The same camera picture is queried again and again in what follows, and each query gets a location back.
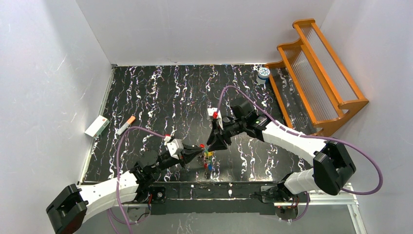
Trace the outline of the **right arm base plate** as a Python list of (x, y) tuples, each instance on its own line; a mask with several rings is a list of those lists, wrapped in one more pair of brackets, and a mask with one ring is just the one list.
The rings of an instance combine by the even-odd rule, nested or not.
[(264, 185), (254, 192), (251, 197), (259, 199), (263, 203), (285, 203), (284, 206), (295, 207), (310, 201), (309, 194), (302, 192), (299, 194), (290, 193), (285, 187)]

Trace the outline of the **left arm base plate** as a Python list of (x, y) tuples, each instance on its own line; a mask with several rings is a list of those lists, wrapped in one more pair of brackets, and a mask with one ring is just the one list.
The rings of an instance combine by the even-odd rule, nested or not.
[(164, 186), (149, 186), (139, 189), (135, 201), (146, 204), (163, 204), (166, 201), (166, 188)]

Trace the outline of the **keyring with coloured tags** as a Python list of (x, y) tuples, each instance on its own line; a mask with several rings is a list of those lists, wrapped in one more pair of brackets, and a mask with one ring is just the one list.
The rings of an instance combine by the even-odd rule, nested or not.
[(200, 163), (204, 167), (204, 177), (205, 179), (210, 179), (211, 174), (214, 170), (214, 157), (215, 153), (208, 151), (204, 144), (199, 145), (200, 148), (203, 150), (202, 154), (198, 156)]

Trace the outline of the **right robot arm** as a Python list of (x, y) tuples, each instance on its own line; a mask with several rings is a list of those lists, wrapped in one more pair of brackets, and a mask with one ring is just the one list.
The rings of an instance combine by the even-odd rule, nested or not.
[(287, 174), (276, 186), (261, 194), (275, 200), (288, 200), (294, 195), (322, 190), (337, 195), (356, 172), (345, 145), (332, 140), (307, 138), (267, 115), (259, 115), (248, 101), (231, 107), (233, 117), (223, 118), (217, 108), (208, 108), (212, 130), (207, 140), (208, 151), (226, 150), (231, 138), (246, 133), (262, 142), (275, 144), (299, 156), (311, 165), (302, 172)]

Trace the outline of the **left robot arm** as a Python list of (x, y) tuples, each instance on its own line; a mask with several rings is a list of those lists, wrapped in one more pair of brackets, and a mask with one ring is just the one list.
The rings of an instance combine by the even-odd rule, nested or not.
[(185, 166), (204, 152), (196, 145), (167, 144), (163, 153), (145, 151), (135, 165), (120, 175), (94, 185), (70, 184), (46, 208), (56, 234), (73, 234), (94, 215), (115, 205), (147, 196), (149, 187), (162, 171), (177, 164)]

